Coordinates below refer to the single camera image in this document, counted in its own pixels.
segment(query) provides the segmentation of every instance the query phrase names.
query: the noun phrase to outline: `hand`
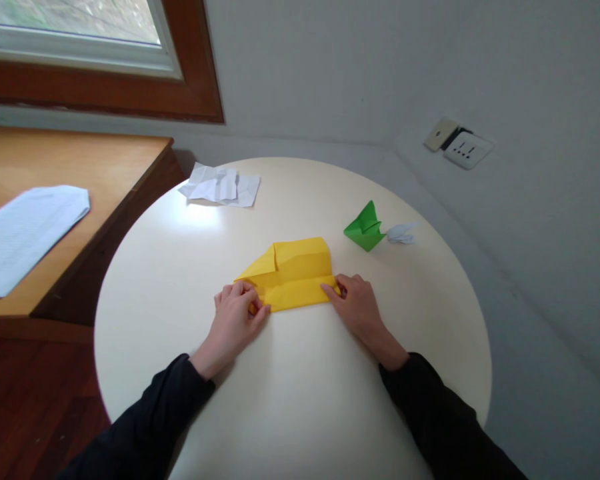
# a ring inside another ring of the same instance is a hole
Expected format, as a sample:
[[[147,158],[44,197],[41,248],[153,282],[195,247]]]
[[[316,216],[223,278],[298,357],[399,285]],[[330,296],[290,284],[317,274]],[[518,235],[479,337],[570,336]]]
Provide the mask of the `hand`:
[[[235,358],[258,336],[271,310],[262,305],[250,283],[225,285],[215,300],[215,318],[207,338],[189,361],[208,380]],[[253,306],[255,315],[249,312]]]
[[[384,368],[390,371],[401,368],[409,354],[382,322],[371,284],[360,275],[348,277],[340,274],[335,276],[335,280],[342,296],[325,283],[321,286],[342,322]]]

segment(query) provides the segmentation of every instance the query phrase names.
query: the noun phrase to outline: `black sleeve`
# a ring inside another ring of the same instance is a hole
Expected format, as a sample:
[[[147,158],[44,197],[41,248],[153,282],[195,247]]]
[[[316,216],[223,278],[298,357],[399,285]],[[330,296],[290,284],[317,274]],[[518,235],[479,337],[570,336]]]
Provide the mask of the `black sleeve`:
[[[480,428],[475,411],[444,386],[422,355],[409,355],[400,370],[380,365],[380,376],[436,480],[525,479]]]
[[[142,398],[60,472],[69,479],[162,479],[187,424],[215,389],[178,356],[154,376]]]

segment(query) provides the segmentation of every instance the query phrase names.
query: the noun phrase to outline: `paper sheet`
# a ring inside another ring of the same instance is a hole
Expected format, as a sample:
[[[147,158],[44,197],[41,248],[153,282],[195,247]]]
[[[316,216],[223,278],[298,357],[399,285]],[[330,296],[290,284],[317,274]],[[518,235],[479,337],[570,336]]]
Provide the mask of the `paper sheet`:
[[[329,249],[320,237],[272,244],[238,280],[252,284],[271,311],[329,301],[321,283],[340,293],[331,273]]]
[[[238,175],[236,169],[196,163],[189,181],[178,192],[190,200],[206,199],[230,207],[250,207],[260,186],[258,175]]]
[[[387,238],[392,243],[404,243],[410,245],[415,243],[413,235],[407,235],[407,232],[414,228],[418,222],[405,223],[403,225],[396,225],[395,227],[387,230]]]
[[[0,208],[0,297],[88,211],[89,193],[68,185],[28,190]]]
[[[385,237],[384,233],[380,233],[381,223],[378,221],[375,205],[371,200],[360,215],[345,228],[344,234],[364,250],[371,251]]]
[[[230,207],[251,207],[253,202],[255,202],[255,196],[258,193],[260,176],[238,175],[237,182],[237,198],[235,200],[220,200],[218,203]]]

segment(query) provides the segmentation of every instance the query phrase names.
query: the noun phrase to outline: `wall socket plate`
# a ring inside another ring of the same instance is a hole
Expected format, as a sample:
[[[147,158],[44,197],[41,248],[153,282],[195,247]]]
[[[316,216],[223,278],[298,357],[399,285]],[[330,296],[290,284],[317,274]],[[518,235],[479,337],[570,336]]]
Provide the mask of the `wall socket plate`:
[[[465,170],[471,170],[492,148],[493,143],[469,132],[462,132],[447,147],[444,157]]]
[[[425,139],[425,145],[431,151],[438,151],[442,144],[447,141],[456,128],[458,128],[458,122],[449,120],[446,117],[438,122],[438,124],[431,130],[429,136]]]

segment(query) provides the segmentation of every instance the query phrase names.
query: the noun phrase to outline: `table top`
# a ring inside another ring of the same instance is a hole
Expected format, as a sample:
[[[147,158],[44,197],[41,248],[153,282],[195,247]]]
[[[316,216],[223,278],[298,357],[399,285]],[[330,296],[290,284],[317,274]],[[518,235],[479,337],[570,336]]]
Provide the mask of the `table top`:
[[[34,187],[89,191],[91,211],[0,299],[0,316],[26,316],[40,303],[147,169],[172,144],[164,137],[0,127],[0,207]]]
[[[111,262],[95,323],[111,419],[156,372],[204,340],[224,284],[275,241],[322,237],[333,272],[370,280],[389,330],[426,356],[484,425],[491,396],[485,322],[467,275],[434,228],[388,190],[332,165],[264,158],[226,167],[260,174],[252,208],[187,202],[174,188],[144,212]],[[344,236],[371,199],[382,231],[419,222],[417,243],[383,240],[367,253]],[[322,303],[271,314],[195,420],[171,478],[204,476],[430,474],[377,364]]]

